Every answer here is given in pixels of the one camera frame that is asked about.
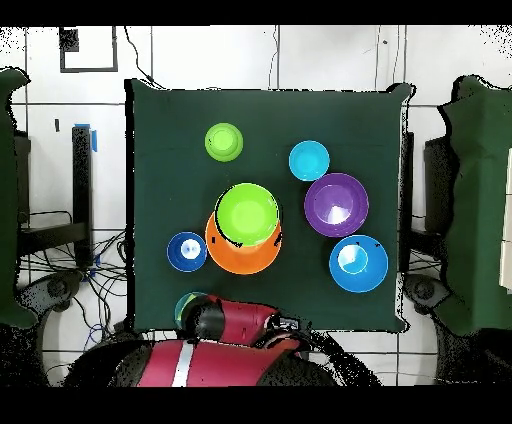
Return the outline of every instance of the floor tile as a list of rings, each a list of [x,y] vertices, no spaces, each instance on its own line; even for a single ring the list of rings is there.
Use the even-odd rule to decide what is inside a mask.
[[[512,289],[512,242],[501,242],[500,286]]]
[[[512,54],[505,31],[496,25],[408,25],[406,80],[417,86],[411,104],[448,103],[462,75],[510,86]]]
[[[396,352],[396,334],[377,331],[332,331],[329,333],[346,352]]]
[[[277,50],[273,33],[274,25],[154,27],[155,81],[169,89],[266,90]]]
[[[356,354],[385,386],[396,386],[396,354]]]
[[[96,67],[106,63],[105,55],[111,42],[105,40],[105,31],[111,27],[77,27],[79,52],[65,53],[75,66]],[[127,27],[130,41],[139,55],[139,66],[146,73],[151,69],[150,27]],[[60,72],[58,28],[30,28],[27,33],[28,66],[31,79],[28,85],[29,103],[110,103],[124,102],[125,78],[144,78],[137,69],[136,54],[124,32],[116,27],[118,72]],[[101,51],[98,55],[92,50]]]
[[[16,121],[16,129],[18,131],[27,131],[27,119],[25,113],[25,106],[12,105],[11,111]]]
[[[507,194],[512,194],[512,148],[508,150]]]
[[[43,352],[43,366],[50,385],[62,386],[69,366],[79,357],[80,353],[75,352]]]
[[[25,70],[25,30],[21,27],[0,28],[0,69],[13,67]],[[13,103],[25,102],[25,88],[14,91]]]
[[[418,314],[414,310],[414,304],[405,296],[403,316],[410,327],[398,336],[400,352],[436,353],[437,336],[432,319],[428,315]]]
[[[379,91],[385,91],[390,85],[404,81],[405,27],[406,25],[377,26]]]
[[[398,365],[399,386],[422,386],[434,382],[437,355],[406,355],[401,353]]]
[[[503,240],[512,242],[512,194],[505,198],[505,216],[503,218]]]
[[[92,151],[93,228],[126,224],[126,138],[122,106],[29,106],[30,208],[73,210],[71,132],[90,124],[97,134]],[[55,128],[59,120],[59,132]]]
[[[425,142],[446,134],[446,125],[436,108],[408,110],[408,131],[414,133],[412,213],[425,216]]]
[[[376,25],[282,25],[280,88],[375,90]]]
[[[396,386],[396,354],[361,354],[356,353],[354,355],[360,361],[362,361],[368,369],[373,371],[379,380],[385,386]],[[309,360],[315,364],[326,367],[330,371],[334,371],[332,364],[328,363],[328,358],[323,353],[312,352],[309,354]],[[342,384],[342,381],[336,378],[338,384]]]

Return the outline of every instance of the white floor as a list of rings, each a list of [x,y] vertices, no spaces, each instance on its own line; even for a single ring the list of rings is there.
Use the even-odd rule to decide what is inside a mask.
[[[92,153],[94,237],[95,241],[112,237],[124,229],[126,214],[123,79],[144,77],[123,27],[117,27],[117,73],[60,73],[57,28],[0,30],[0,67],[19,67],[31,80],[26,89],[13,94],[12,110],[18,128],[28,131],[32,140],[32,211],[72,210],[71,127],[89,123],[98,140],[97,152]],[[128,33],[139,53],[139,67],[164,87],[269,87],[276,52],[274,26],[128,27]],[[511,55],[496,34],[500,34],[496,27],[450,25],[281,26],[270,88],[277,88],[278,73],[279,88],[365,91],[385,90],[393,82],[415,85],[409,130],[415,133],[413,214],[421,217],[425,215],[423,145],[445,134],[435,106],[450,100],[453,81],[460,75],[476,73],[501,87],[512,84]],[[80,51],[66,53],[67,66],[111,66],[110,36],[109,27],[79,27]],[[37,216],[32,226],[66,219],[58,214]],[[421,228],[422,219],[414,218],[413,225]],[[51,257],[59,255],[50,252]],[[122,264],[115,246],[101,260]],[[24,271],[20,284],[40,275],[40,271]],[[124,282],[112,289],[123,290]],[[78,299],[89,323],[97,323],[97,300],[88,284],[84,283]],[[109,296],[108,302],[113,322],[121,320],[125,298]],[[437,352],[433,324],[416,314],[407,300],[403,302],[404,317],[411,324],[404,334],[333,336],[387,385],[431,384]],[[64,313],[52,313],[44,337],[45,366],[75,360],[86,343],[87,347],[94,343],[87,341],[88,336],[76,302]],[[54,368],[49,378],[57,383],[65,372],[66,367]]]

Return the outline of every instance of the orange bowl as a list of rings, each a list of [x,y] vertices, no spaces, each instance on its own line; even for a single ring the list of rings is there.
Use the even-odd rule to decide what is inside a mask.
[[[236,247],[222,237],[215,225],[214,214],[206,224],[206,246],[212,259],[222,269],[233,274],[255,274],[267,268],[281,249],[281,223],[272,235],[257,246]]]

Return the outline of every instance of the light blue bowl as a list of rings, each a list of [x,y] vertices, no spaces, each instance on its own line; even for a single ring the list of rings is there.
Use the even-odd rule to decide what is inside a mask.
[[[329,270],[341,288],[352,293],[366,293],[384,281],[388,273],[388,255],[371,237],[346,237],[334,246]]]
[[[288,165],[299,180],[315,181],[329,168],[329,152],[318,141],[301,141],[290,152]]]

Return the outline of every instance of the purple bowl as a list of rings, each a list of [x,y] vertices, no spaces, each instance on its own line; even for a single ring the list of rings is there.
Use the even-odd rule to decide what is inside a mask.
[[[345,237],[357,231],[368,215],[368,195],[347,174],[326,174],[309,188],[304,200],[309,224],[327,237]]]

